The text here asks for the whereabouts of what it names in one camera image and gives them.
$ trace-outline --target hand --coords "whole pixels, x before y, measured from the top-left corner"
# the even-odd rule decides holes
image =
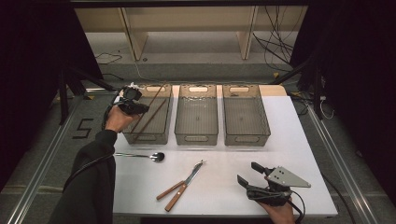
[[[283,206],[270,206],[265,203],[258,204],[267,211],[271,220],[275,224],[289,224],[294,222],[293,207],[289,203],[285,203]]]
[[[126,115],[118,106],[113,106],[108,113],[105,129],[120,133],[122,130],[126,129],[132,121],[139,118],[139,115]]]

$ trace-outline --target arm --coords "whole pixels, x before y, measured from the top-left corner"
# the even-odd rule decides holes
[[[262,208],[267,211],[271,220],[275,224],[294,224],[293,208],[289,203],[285,203],[283,206],[270,206],[265,203],[258,203]]]
[[[79,150],[72,174],[91,161],[113,154],[117,133],[134,119],[138,116],[127,116],[114,106],[108,115],[106,129]],[[49,223],[111,223],[115,172],[116,164],[111,157],[76,175],[64,190]]]

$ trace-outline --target metal frame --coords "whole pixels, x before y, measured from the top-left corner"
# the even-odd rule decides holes
[[[320,138],[334,163],[337,173],[340,175],[352,202],[355,204],[362,222],[365,224],[378,223],[374,211],[367,199],[364,197],[364,194],[361,192],[361,188],[359,188],[353,174],[348,168],[347,163],[344,161],[343,156],[338,150],[337,145],[332,140],[332,136],[327,130],[323,120],[319,120],[319,118],[315,116],[315,112],[310,105],[308,106],[308,111],[309,117],[312,119],[318,134],[320,135]]]
[[[333,5],[338,1],[326,0],[37,0],[36,6],[93,7],[246,7],[246,6],[308,6],[310,4]]]
[[[70,123],[75,115],[79,104],[82,102],[82,99],[82,95],[76,96],[73,99],[72,106],[70,108],[70,116],[67,117],[67,119],[64,121],[64,124],[59,127],[58,131],[53,137],[51,143],[49,144],[49,147],[47,148],[46,153],[44,154],[43,159],[41,160],[35,171],[35,174],[33,175],[32,179],[26,187],[25,192],[22,194],[20,200],[12,211],[12,214],[7,221],[8,224],[23,222],[23,219],[26,216],[30,205],[32,204],[33,199],[37,194],[37,190],[40,187],[42,181],[44,180],[47,171],[50,168],[50,165],[52,164],[52,161],[55,158],[62,141],[64,140],[64,136],[70,126]]]

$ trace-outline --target black curtain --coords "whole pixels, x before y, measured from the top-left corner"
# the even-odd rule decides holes
[[[72,64],[93,77],[102,74],[73,8],[3,0],[0,22],[2,189],[46,117],[60,72]]]
[[[349,0],[338,9],[308,9],[291,61],[306,60],[326,26],[335,22],[316,58],[324,91],[358,150],[396,205],[396,13],[392,1]],[[303,86],[315,74],[303,73]]]

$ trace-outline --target wooden handle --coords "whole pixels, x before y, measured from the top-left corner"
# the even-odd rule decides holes
[[[157,200],[160,200],[161,198],[163,198],[163,196],[165,196],[166,194],[172,192],[174,189],[177,189],[177,188],[180,187],[182,184],[184,184],[184,180],[178,182],[178,183],[175,184],[172,188],[167,189],[164,193],[158,195],[158,196],[157,196]]]
[[[169,202],[168,205],[166,205],[165,207],[165,211],[169,212],[173,205],[175,205],[175,203],[177,202],[178,198],[180,198],[181,194],[184,192],[184,190],[187,188],[187,185],[183,183],[183,185],[181,186],[181,188],[178,190],[178,192],[175,194],[175,196],[173,197],[173,199]]]

